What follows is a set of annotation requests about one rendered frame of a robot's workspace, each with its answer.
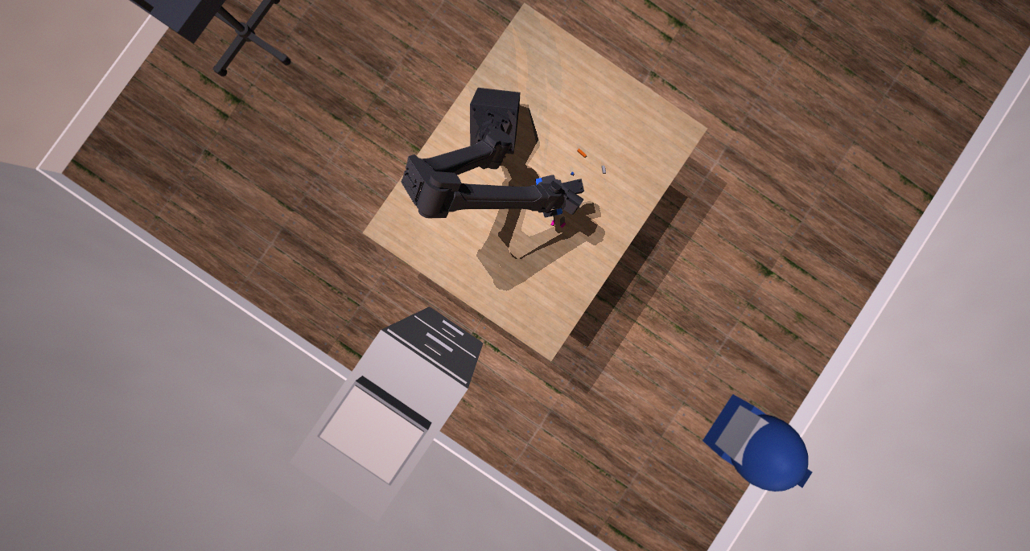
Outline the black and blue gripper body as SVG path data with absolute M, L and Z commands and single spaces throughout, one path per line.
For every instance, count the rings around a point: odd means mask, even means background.
M 555 179 L 554 175 L 548 175 L 548 176 L 542 177 L 543 182 L 538 182 L 538 184 L 540 184 L 540 183 L 548 183 L 551 179 Z M 552 209 L 554 209 L 554 210 L 552 210 Z M 556 207 L 552 207 L 552 209 L 550 210 L 550 212 L 543 212 L 544 217 L 556 216 L 557 215 Z

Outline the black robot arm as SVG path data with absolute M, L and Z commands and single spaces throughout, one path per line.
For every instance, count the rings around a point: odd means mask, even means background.
M 574 215 L 583 202 L 583 198 L 577 195 L 584 191 L 581 179 L 566 183 L 552 179 L 548 183 L 531 186 L 461 183 L 457 175 L 475 167 L 499 169 L 505 152 L 512 146 L 510 134 L 505 133 L 509 125 L 510 119 L 487 109 L 477 134 L 477 144 L 434 158 L 408 156 L 407 171 L 402 175 L 401 183 L 418 213 L 426 218 L 447 218 L 448 212 L 464 209 L 550 212 L 552 207 L 556 207 Z

